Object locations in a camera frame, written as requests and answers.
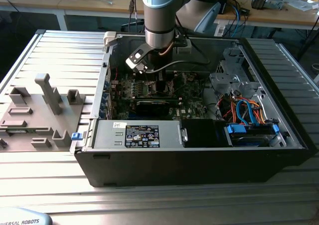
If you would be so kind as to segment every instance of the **power supply label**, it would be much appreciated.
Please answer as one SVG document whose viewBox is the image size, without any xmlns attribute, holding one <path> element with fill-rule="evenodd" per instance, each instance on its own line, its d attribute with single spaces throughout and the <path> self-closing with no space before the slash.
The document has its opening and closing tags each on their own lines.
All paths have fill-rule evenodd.
<svg viewBox="0 0 319 225">
<path fill-rule="evenodd" d="M 158 125 L 128 125 L 125 130 L 125 147 L 159 148 L 160 132 Z"/>
</svg>

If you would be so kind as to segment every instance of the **desk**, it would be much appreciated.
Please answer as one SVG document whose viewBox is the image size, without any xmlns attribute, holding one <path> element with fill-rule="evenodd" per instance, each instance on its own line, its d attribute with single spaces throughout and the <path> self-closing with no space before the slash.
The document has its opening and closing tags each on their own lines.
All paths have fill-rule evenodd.
<svg viewBox="0 0 319 225">
<path fill-rule="evenodd" d="M 128 18 L 128 8 L 130 0 L 112 0 L 109 4 L 102 0 L 10 0 L 19 11 L 33 13 L 50 13 L 57 16 L 60 29 L 67 30 L 65 15 L 85 15 L 101 17 L 122 17 Z M 250 15 L 246 25 L 311 29 L 314 25 L 317 10 L 301 11 L 287 4 L 282 10 L 264 9 L 256 10 L 251 8 L 250 0 L 238 0 L 245 8 L 250 9 Z M 143 2 L 137 0 L 139 18 L 143 18 Z M 0 0 L 0 10 L 15 11 L 6 1 Z M 215 36 L 221 36 L 225 26 L 232 23 L 235 15 L 232 9 L 226 10 L 225 14 L 220 14 L 215 23 L 218 24 Z"/>
<path fill-rule="evenodd" d="M 240 5 L 250 10 L 246 25 L 276 28 L 311 29 L 317 19 L 316 9 L 302 11 L 288 4 L 284 4 L 281 10 L 277 9 L 252 9 L 251 0 L 237 0 Z M 215 36 L 224 33 L 225 26 L 232 23 L 235 18 L 233 9 L 229 8 L 225 14 L 220 14 L 215 23 L 218 24 Z"/>
</svg>

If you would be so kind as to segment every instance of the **motherboard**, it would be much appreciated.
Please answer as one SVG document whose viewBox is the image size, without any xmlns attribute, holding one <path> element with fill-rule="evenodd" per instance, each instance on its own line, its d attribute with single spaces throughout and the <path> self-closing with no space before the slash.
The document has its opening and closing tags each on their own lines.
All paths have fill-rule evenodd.
<svg viewBox="0 0 319 225">
<path fill-rule="evenodd" d="M 137 80 L 125 74 L 111 86 L 113 119 L 201 119 L 207 117 L 202 100 L 203 79 L 196 73 L 174 73 L 162 83 Z"/>
</svg>

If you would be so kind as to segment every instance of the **concrete floor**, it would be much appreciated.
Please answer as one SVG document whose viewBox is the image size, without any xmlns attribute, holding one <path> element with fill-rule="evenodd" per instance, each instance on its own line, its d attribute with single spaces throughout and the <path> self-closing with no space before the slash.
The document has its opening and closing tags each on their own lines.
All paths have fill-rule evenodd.
<svg viewBox="0 0 319 225">
<path fill-rule="evenodd" d="M 0 79 L 5 76 L 37 29 L 59 30 L 59 25 L 54 15 L 12 12 L 10 16 L 12 23 L 0 23 L 0 57 L 2 58 Z M 128 20 L 125 18 L 67 17 L 69 30 L 75 31 L 119 31 L 120 26 L 127 22 Z M 234 37 L 266 38 L 270 31 L 271 28 L 246 26 L 243 32 L 239 31 Z M 300 31 L 300 34 L 294 29 L 282 29 L 282 31 L 275 33 L 273 39 L 282 43 L 295 56 L 302 46 L 302 40 L 304 39 L 302 35 L 305 36 L 306 32 L 303 30 Z M 319 62 L 319 49 L 314 44 L 303 56 L 300 63 L 307 73 L 314 78 L 316 73 L 312 70 L 311 65 L 317 62 Z"/>
</svg>

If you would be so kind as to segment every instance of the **circuit board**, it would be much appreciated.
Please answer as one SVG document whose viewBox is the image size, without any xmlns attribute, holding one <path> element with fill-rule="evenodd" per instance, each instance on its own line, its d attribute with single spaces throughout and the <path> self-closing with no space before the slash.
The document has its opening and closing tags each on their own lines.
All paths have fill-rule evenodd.
<svg viewBox="0 0 319 225">
<path fill-rule="evenodd" d="M 164 90 L 156 91 L 156 81 L 135 80 L 125 75 L 114 81 L 113 109 L 114 119 L 201 119 L 206 118 L 207 111 L 201 95 L 201 80 L 194 73 L 180 73 L 165 82 Z M 160 106 L 159 110 L 167 109 L 167 113 L 157 116 L 144 116 L 138 113 L 139 103 L 150 103 Z"/>
</svg>

